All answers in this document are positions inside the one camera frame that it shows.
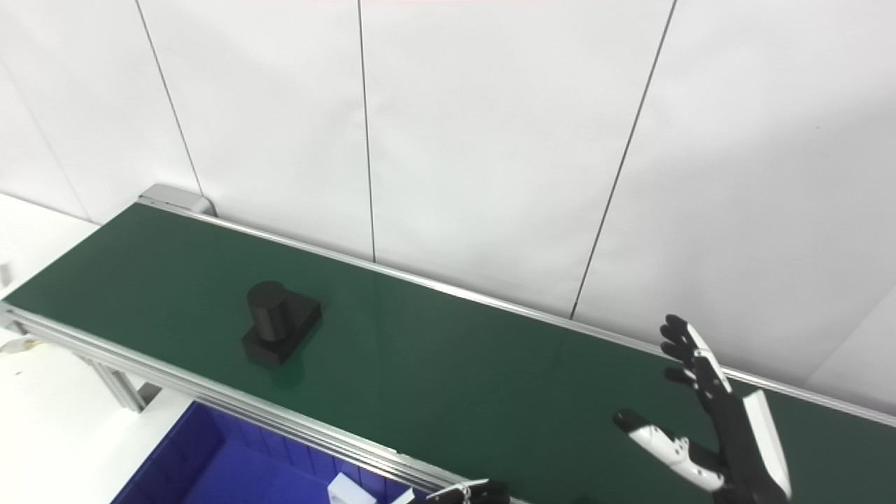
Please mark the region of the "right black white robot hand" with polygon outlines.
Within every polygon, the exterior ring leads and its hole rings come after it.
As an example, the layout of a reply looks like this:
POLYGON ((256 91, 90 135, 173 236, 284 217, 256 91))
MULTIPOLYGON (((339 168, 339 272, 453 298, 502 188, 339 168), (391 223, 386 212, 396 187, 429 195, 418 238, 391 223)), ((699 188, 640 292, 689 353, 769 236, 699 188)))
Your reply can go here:
POLYGON ((666 379, 694 390, 719 450, 676 436, 633 409, 615 412, 615 426, 715 503, 790 502, 790 471, 765 393, 737 395, 707 342, 680 316, 666 316, 660 335, 663 354, 680 363, 665 369, 666 379))

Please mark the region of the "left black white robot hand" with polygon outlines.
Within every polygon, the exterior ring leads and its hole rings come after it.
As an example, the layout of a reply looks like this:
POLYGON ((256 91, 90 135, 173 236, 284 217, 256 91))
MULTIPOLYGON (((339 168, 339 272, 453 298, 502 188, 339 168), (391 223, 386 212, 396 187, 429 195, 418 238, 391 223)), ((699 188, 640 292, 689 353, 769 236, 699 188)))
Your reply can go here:
POLYGON ((406 503, 511 503, 508 485, 499 479, 468 479, 425 496, 409 492, 406 503))

